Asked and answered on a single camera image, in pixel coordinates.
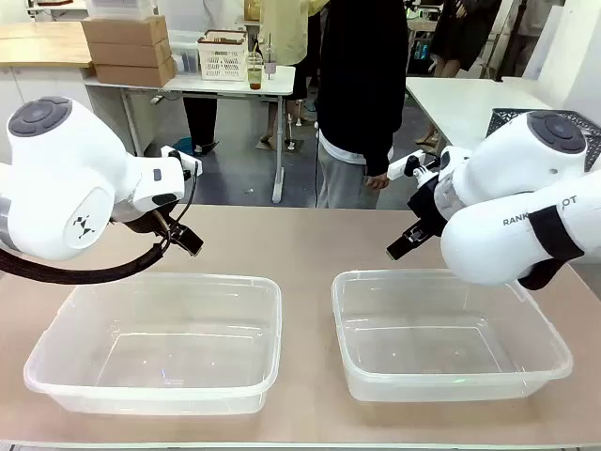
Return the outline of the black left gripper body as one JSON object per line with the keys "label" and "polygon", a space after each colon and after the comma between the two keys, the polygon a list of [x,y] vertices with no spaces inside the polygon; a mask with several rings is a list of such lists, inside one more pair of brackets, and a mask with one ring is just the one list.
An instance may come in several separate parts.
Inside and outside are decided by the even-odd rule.
{"label": "black left gripper body", "polygon": [[125,223],[125,226],[139,234],[166,234],[170,229],[168,222],[157,210],[146,212],[140,218]]}

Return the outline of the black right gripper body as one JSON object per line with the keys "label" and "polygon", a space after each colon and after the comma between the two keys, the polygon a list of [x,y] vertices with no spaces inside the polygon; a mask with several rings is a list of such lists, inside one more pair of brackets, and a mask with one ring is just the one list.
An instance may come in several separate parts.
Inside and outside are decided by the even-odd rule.
{"label": "black right gripper body", "polygon": [[439,177],[434,176],[422,184],[409,199],[408,206],[418,221],[408,230],[411,236],[441,236],[447,220],[441,215],[435,202],[435,189]]}

